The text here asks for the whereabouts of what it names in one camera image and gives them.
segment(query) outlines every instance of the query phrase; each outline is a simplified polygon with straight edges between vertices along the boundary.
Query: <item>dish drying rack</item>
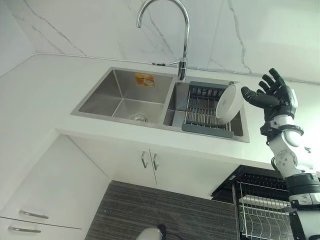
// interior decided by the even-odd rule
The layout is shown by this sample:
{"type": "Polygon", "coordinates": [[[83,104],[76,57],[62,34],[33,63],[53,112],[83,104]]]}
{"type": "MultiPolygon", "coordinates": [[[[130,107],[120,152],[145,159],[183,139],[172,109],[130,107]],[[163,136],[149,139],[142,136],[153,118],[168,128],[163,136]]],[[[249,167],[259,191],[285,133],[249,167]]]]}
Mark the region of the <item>dish drying rack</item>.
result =
{"type": "Polygon", "coordinates": [[[294,239],[289,219],[292,208],[283,180],[248,173],[236,185],[242,236],[252,240],[294,239]]]}
{"type": "Polygon", "coordinates": [[[233,138],[232,124],[219,124],[216,109],[228,86],[191,81],[182,130],[224,138],[233,138]]]}

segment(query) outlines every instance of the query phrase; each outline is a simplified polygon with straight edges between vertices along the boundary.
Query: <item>stainless steel sink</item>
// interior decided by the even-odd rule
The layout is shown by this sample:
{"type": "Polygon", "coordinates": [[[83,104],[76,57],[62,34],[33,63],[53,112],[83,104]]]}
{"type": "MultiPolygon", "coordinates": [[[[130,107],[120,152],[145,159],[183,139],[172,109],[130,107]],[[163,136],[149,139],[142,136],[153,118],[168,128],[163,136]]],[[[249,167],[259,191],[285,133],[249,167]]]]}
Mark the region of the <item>stainless steel sink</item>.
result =
{"type": "Polygon", "coordinates": [[[163,124],[181,128],[185,121],[189,84],[176,82],[170,97],[170,102],[163,124]]]}
{"type": "MultiPolygon", "coordinates": [[[[176,75],[111,68],[71,114],[149,128],[207,135],[208,133],[204,131],[182,130],[182,126],[186,124],[190,81],[228,85],[228,81],[225,80],[188,77],[186,82],[180,82],[176,75]],[[152,75],[154,86],[137,84],[136,74],[152,75]]],[[[202,130],[205,127],[199,125],[198,129],[202,130]]],[[[231,121],[229,130],[234,131],[234,140],[249,141],[244,107],[231,121]]]]}
{"type": "Polygon", "coordinates": [[[137,84],[136,72],[113,69],[94,87],[79,112],[140,122],[160,123],[172,81],[171,76],[152,74],[154,86],[137,84]]]}

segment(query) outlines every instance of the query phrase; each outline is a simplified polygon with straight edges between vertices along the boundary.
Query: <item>cabinet door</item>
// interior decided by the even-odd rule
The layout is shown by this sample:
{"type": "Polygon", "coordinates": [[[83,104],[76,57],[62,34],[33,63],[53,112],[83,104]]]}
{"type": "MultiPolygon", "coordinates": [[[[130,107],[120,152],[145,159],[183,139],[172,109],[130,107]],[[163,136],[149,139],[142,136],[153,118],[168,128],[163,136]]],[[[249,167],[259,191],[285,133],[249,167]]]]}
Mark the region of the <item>cabinet door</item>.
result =
{"type": "Polygon", "coordinates": [[[109,182],[69,137],[61,135],[0,211],[0,217],[89,229],[109,182]]]}
{"type": "Polygon", "coordinates": [[[85,237],[86,232],[81,229],[43,225],[0,217],[0,239],[2,240],[83,240],[85,237]]]}
{"type": "Polygon", "coordinates": [[[211,193],[239,166],[152,147],[150,156],[157,188],[211,199],[211,193]]]}
{"type": "Polygon", "coordinates": [[[156,187],[148,146],[121,139],[93,140],[71,137],[111,179],[156,187]]]}

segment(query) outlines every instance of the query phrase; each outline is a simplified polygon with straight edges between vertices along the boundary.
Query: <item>sink drain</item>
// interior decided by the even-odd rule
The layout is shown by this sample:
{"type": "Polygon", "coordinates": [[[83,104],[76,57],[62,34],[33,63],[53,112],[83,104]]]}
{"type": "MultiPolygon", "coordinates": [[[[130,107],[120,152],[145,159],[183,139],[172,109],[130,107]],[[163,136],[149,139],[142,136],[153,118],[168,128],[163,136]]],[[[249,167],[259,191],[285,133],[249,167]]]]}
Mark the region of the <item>sink drain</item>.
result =
{"type": "Polygon", "coordinates": [[[135,120],[135,121],[140,121],[140,122],[148,122],[148,118],[147,116],[143,115],[143,114],[136,114],[136,115],[133,115],[131,118],[131,120],[135,120]]]}

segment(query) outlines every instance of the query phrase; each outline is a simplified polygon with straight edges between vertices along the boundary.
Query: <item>chrome faucet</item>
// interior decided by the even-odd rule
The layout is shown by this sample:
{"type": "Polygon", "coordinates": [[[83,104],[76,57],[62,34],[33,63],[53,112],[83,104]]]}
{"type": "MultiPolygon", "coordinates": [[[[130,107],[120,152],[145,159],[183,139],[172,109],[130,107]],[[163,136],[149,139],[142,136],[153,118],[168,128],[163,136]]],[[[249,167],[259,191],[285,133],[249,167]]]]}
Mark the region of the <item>chrome faucet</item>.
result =
{"type": "MultiPolygon", "coordinates": [[[[146,8],[152,3],[157,0],[145,0],[144,3],[141,5],[141,8],[138,12],[137,18],[136,18],[136,26],[138,28],[141,28],[141,21],[142,17],[144,15],[144,12],[146,8]]],[[[183,57],[179,59],[179,61],[171,62],[170,64],[179,64],[179,71],[178,71],[178,79],[180,81],[184,81],[186,78],[186,71],[187,71],[187,51],[188,51],[188,41],[189,41],[189,28],[190,28],[190,21],[188,12],[185,8],[185,6],[179,1],[179,0],[169,0],[170,2],[173,2],[176,4],[180,10],[183,13],[184,20],[185,20],[185,30],[184,30],[184,46],[183,46],[183,57]]]]}

